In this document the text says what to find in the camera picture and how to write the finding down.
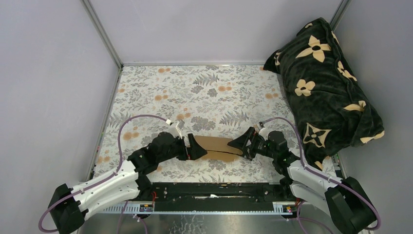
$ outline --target black pillow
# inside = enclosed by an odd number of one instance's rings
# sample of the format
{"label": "black pillow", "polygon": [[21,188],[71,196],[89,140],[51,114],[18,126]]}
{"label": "black pillow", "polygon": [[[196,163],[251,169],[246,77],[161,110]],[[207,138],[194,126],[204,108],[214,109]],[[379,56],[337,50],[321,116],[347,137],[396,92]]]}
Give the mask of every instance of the black pillow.
{"label": "black pillow", "polygon": [[264,69],[281,74],[309,163],[384,135],[380,116],[325,19],[305,25]]}

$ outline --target floral tablecloth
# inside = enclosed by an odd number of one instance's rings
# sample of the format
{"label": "floral tablecloth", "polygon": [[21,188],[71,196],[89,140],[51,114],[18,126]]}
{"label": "floral tablecloth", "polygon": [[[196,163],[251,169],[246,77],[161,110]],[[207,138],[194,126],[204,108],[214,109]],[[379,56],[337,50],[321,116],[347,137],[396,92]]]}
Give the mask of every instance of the floral tablecloth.
{"label": "floral tablecloth", "polygon": [[[262,66],[140,66],[124,67],[114,98],[109,123],[96,159],[94,176],[119,163],[117,134],[120,125],[139,114],[158,115],[185,122],[183,134],[236,138],[248,127],[270,117],[294,117],[283,96],[276,74]],[[299,155],[294,131],[282,120],[265,125],[281,130],[290,150]],[[146,146],[168,126],[155,118],[138,118],[122,132],[125,158]],[[252,161],[171,159],[159,164],[148,178],[152,182],[278,182],[282,176],[272,159],[257,156]],[[335,175],[330,159],[324,171]]]}

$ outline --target metal frame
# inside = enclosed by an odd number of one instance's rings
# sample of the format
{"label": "metal frame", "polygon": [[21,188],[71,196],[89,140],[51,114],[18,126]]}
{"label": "metal frame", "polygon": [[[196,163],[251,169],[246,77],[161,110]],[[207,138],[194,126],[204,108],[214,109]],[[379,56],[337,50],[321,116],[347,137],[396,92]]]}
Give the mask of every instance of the metal frame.
{"label": "metal frame", "polygon": [[91,2],[89,0],[80,0],[80,2],[82,2],[83,6],[85,7],[86,13],[88,13],[94,27],[96,28],[97,33],[102,39],[103,44],[105,45],[106,49],[111,55],[113,61],[119,69],[122,69],[123,63],[120,60],[115,48],[113,47],[111,40],[109,40],[108,34],[106,33],[105,28],[100,22],[99,17],[97,16],[96,11],[94,10]]}
{"label": "metal frame", "polygon": [[251,61],[251,62],[129,62],[124,63],[123,66],[241,66],[241,65],[263,65],[265,61]]}
{"label": "metal frame", "polygon": [[[96,143],[95,149],[94,149],[94,156],[92,158],[92,161],[89,165],[88,169],[88,175],[85,177],[85,180],[89,180],[91,176],[93,175],[93,169],[94,169],[94,164],[96,161],[97,157],[97,149],[100,146],[100,143],[102,141],[102,133],[106,130],[106,126],[108,125],[108,119],[109,115],[112,111],[112,106],[114,102],[114,97],[116,94],[117,87],[119,85],[119,80],[120,76],[122,75],[122,69],[124,66],[201,66],[201,65],[262,65],[262,61],[245,61],[245,62],[149,62],[149,63],[122,63],[122,60],[119,58],[114,46],[112,45],[108,34],[106,33],[102,23],[99,20],[99,17],[96,14],[96,11],[94,10],[90,0],[80,0],[82,5],[85,8],[85,11],[89,15],[93,25],[95,26],[96,31],[98,32],[100,38],[102,39],[103,44],[107,48],[109,54],[111,55],[113,61],[115,62],[116,66],[119,68],[118,76],[116,78],[116,82],[113,85],[110,101],[108,103],[108,107],[106,109],[106,114],[105,114],[105,119],[103,121],[103,125],[101,127],[101,130],[99,132],[99,137],[98,141]],[[344,15],[344,12],[347,10],[351,0],[341,0],[340,4],[338,5],[337,10],[335,11],[333,17],[331,18],[330,25],[332,30],[334,31],[340,22],[341,18]],[[342,171],[345,173],[344,166],[340,164],[340,167]]]}
{"label": "metal frame", "polygon": [[340,20],[341,18],[343,18],[343,15],[345,11],[347,10],[347,7],[350,5],[350,3],[351,3],[351,0],[341,0],[336,12],[334,13],[330,21],[330,26],[333,31],[336,30],[338,23],[340,23]]}
{"label": "metal frame", "polygon": [[117,88],[119,86],[119,81],[120,81],[121,75],[122,75],[122,69],[119,68],[116,81],[115,81],[115,83],[113,84],[113,87],[112,87],[112,92],[111,92],[111,96],[110,96],[110,99],[109,99],[109,103],[108,103],[108,106],[106,107],[105,118],[103,119],[102,127],[100,128],[99,136],[97,138],[97,143],[94,147],[92,161],[90,162],[89,168],[87,170],[87,175],[85,176],[85,181],[90,180],[93,177],[96,157],[98,155],[97,149],[99,148],[99,146],[100,146],[100,144],[102,143],[102,140],[103,140],[102,133],[104,133],[106,131],[106,127],[108,126],[109,115],[111,114],[111,111],[112,111],[113,102],[115,100],[115,95],[116,95],[116,92],[117,92]]}

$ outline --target red wire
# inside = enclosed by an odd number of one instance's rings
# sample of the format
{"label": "red wire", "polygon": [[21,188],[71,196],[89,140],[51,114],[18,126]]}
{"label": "red wire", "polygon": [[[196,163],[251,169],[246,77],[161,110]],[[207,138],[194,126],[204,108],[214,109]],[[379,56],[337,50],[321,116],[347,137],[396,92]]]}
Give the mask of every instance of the red wire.
{"label": "red wire", "polygon": [[153,203],[155,202],[156,199],[156,192],[152,192],[152,207],[153,207]]}

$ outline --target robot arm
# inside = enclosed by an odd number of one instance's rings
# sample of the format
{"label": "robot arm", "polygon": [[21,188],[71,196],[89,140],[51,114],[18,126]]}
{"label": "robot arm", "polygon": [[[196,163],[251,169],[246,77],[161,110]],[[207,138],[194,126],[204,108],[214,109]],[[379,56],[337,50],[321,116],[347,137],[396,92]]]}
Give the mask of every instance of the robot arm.
{"label": "robot arm", "polygon": [[376,216],[367,204],[353,193],[331,182],[339,181],[371,204],[356,179],[330,176],[310,165],[305,165],[305,168],[300,158],[288,150],[282,132],[268,133],[263,128],[257,133],[250,127],[241,137],[229,142],[228,145],[240,149],[243,152],[242,156],[248,160],[252,160],[256,154],[274,159],[275,170],[285,176],[280,181],[284,186],[288,186],[284,190],[324,211],[341,232],[358,233],[376,221]]}
{"label": "robot arm", "polygon": [[174,157],[196,160],[206,155],[206,150],[197,144],[192,134],[188,135],[190,147],[185,146],[181,126],[182,122],[172,124],[171,133],[161,132],[151,144],[133,152],[119,169],[112,169],[72,188],[66,184],[57,187],[49,207],[63,197],[73,195],[50,211],[59,233],[74,232],[85,220],[119,202],[150,197],[151,183],[146,175],[155,171],[160,162]]}

